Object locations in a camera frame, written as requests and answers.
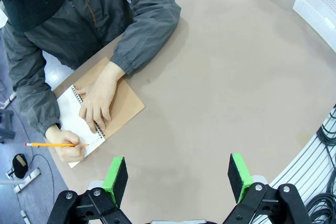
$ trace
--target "jacket sleeve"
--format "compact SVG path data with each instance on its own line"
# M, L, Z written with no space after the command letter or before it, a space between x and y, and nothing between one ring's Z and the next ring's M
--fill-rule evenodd
M130 7L133 23L111 58L126 74L154 58L176 28L181 11L175 0L131 0Z
M14 31L9 22L2 32L9 77L17 94L20 111L33 128L45 135L51 125L60 123L60 113L56 97L45 82L46 61L42 50L23 33Z

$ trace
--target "table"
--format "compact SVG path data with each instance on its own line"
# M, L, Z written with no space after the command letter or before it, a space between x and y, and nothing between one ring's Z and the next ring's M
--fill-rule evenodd
M206 218L235 205L229 155L272 181L335 104L336 55L292 10L295 0L176 0L181 21L128 83L146 108L75 168L51 153L83 193L124 155L122 209L134 223ZM116 39L56 90L110 56Z

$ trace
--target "yellow pencil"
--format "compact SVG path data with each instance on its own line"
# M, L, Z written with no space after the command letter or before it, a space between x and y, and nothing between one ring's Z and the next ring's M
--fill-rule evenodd
M24 143L25 146L31 147L74 147L75 144L48 144L48 143Z

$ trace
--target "bolt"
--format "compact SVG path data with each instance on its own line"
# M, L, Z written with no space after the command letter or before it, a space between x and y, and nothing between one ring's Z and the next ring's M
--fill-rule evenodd
M65 196L67 199L71 199L72 198L72 193L67 193Z
M95 195L95 196L99 196L99 195L100 195L100 190L99 190L99 189L95 190L95 191L93 192L93 195Z
M261 191L263 187L262 187L262 185L258 184L258 185L256 185L255 188L256 188L257 191Z
M284 189L283 189L283 190L284 190L284 192L286 192L286 193L288 193L288 192L290 191L290 189L289 189L289 187L288 187L288 186L284 186L283 188L284 188Z

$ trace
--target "person's left hand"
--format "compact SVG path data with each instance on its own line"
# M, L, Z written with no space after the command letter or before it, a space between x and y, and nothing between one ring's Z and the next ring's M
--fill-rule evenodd
M89 125L92 132L96 132L96 122L100 129L106 129L103 119L111 121L110 104L114 97L117 81L125 72L113 62L109 62L99 75L95 83L76 90L79 95L85 95L79 116Z

